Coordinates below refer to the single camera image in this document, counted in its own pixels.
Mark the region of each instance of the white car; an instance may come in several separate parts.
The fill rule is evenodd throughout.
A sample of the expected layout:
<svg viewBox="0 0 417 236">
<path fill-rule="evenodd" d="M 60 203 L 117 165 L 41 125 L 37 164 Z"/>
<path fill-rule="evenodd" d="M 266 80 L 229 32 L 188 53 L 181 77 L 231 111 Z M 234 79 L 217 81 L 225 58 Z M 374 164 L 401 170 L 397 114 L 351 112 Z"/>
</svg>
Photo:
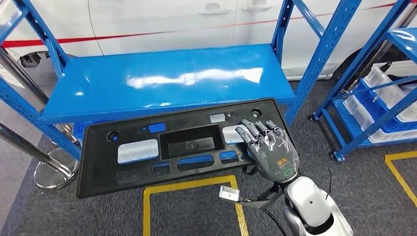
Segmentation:
<svg viewBox="0 0 417 236">
<path fill-rule="evenodd" d="M 3 12 L 15 9 L 4 1 Z M 338 0 L 304 0 L 324 27 Z M 320 78 L 329 78 L 360 49 L 395 0 L 363 0 Z M 186 48 L 270 43 L 282 0 L 32 0 L 64 51 L 97 56 Z M 8 20 L 0 14 L 0 24 Z M 410 26 L 417 26 L 414 20 Z M 297 8 L 285 35 L 283 69 L 299 79 L 319 42 Z M 23 20 L 2 44 L 23 66 L 34 67 L 45 52 L 36 33 Z"/>
</svg>

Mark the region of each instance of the green light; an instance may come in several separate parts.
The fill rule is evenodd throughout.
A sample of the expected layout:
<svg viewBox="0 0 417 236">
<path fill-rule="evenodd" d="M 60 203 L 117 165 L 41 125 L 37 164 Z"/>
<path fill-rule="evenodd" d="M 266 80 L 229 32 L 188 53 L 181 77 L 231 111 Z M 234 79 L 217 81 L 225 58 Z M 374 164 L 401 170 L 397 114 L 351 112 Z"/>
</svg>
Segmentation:
<svg viewBox="0 0 417 236">
<path fill-rule="evenodd" d="M 284 171 L 284 176 L 289 176 L 293 172 L 293 169 L 289 168 L 286 171 Z"/>
</svg>

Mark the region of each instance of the red stripe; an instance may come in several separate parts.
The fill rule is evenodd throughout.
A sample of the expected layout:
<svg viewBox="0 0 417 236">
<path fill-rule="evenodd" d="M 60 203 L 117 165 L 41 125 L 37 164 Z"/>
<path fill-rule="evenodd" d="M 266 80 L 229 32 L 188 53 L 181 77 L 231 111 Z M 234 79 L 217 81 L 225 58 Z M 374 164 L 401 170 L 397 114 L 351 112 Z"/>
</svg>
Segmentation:
<svg viewBox="0 0 417 236">
<path fill-rule="evenodd" d="M 376 9 L 382 7 L 389 7 L 393 6 L 394 3 L 374 6 L 370 8 L 364 8 L 361 10 L 369 10 L 369 9 Z M 316 17 L 320 16 L 329 16 L 332 13 L 325 13 L 316 15 Z M 292 17 L 291 20 L 302 19 L 303 17 Z M 204 30 L 204 29 L 213 29 L 213 28 L 224 28 L 224 27 L 233 27 L 233 26 L 246 26 L 246 25 L 254 25 L 254 24 L 262 24 L 262 23 L 270 23 L 276 22 L 276 20 L 268 20 L 268 21 L 257 21 L 257 22 L 247 22 L 247 23 L 239 23 L 239 24 L 231 24 L 231 25 L 222 25 L 222 26 L 212 26 L 212 27 L 205 27 L 199 29 L 185 29 L 185 30 L 176 30 L 176 31 L 160 31 L 160 32 L 149 32 L 149 33 L 137 33 L 137 34 L 126 34 L 126 35 L 113 35 L 113 36 L 100 36 L 100 37 L 86 37 L 86 38 L 60 38 L 57 39 L 58 43 L 74 43 L 74 42 L 84 42 L 84 41 L 92 41 L 92 40 L 100 40 L 100 39 L 110 39 L 110 38 L 122 38 L 122 37 L 131 37 L 131 36 L 142 36 L 142 35 L 152 35 L 152 34 L 161 34 L 161 33 L 172 33 L 172 32 L 185 32 L 185 31 L 192 31 L 192 30 Z M 37 40 L 15 40 L 15 41 L 5 41 L 1 45 L 3 48 L 13 48 L 13 47 L 27 47 L 27 46 L 39 46 L 43 45 L 43 42 L 39 39 Z"/>
</svg>

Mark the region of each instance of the blue shelf board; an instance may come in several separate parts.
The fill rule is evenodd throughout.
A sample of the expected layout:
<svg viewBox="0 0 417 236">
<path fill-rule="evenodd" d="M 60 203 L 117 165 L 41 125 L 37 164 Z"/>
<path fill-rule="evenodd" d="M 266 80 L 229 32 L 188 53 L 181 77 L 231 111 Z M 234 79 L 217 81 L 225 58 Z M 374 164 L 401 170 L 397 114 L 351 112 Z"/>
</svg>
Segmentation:
<svg viewBox="0 0 417 236">
<path fill-rule="evenodd" d="M 123 119 L 267 97 L 295 99 L 269 44 L 72 58 L 39 119 Z"/>
<path fill-rule="evenodd" d="M 417 63 L 417 28 L 398 28 L 387 32 L 387 39 Z"/>
<path fill-rule="evenodd" d="M 363 131 L 361 130 L 359 124 L 356 122 L 355 118 L 348 112 L 346 107 L 343 105 L 343 99 L 333 100 L 333 105 L 336 108 L 337 114 L 348 130 L 352 138 L 359 136 Z M 383 142 L 383 143 L 371 143 L 368 139 L 365 139 L 359 146 L 360 147 L 374 147 L 374 146 L 385 146 L 393 144 L 403 144 L 403 143 L 412 143 L 417 142 L 417 139 L 406 139 L 399 141 Z"/>
</svg>

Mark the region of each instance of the car door handle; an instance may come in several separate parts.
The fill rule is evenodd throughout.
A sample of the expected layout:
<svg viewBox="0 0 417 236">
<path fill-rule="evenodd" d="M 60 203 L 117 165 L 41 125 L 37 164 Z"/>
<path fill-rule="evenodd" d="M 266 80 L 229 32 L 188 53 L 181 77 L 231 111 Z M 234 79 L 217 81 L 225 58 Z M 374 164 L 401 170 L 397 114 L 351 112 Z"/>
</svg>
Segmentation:
<svg viewBox="0 0 417 236">
<path fill-rule="evenodd" d="M 198 14 L 200 15 L 222 15 L 222 14 L 227 14 L 229 13 L 230 10 L 222 7 L 220 4 L 216 3 L 216 2 L 212 2 L 212 3 L 207 3 L 204 6 L 204 10 L 198 12 Z"/>
<path fill-rule="evenodd" d="M 273 5 L 268 3 L 268 0 L 253 0 L 252 4 L 242 5 L 243 11 L 264 11 L 273 8 Z"/>
</svg>

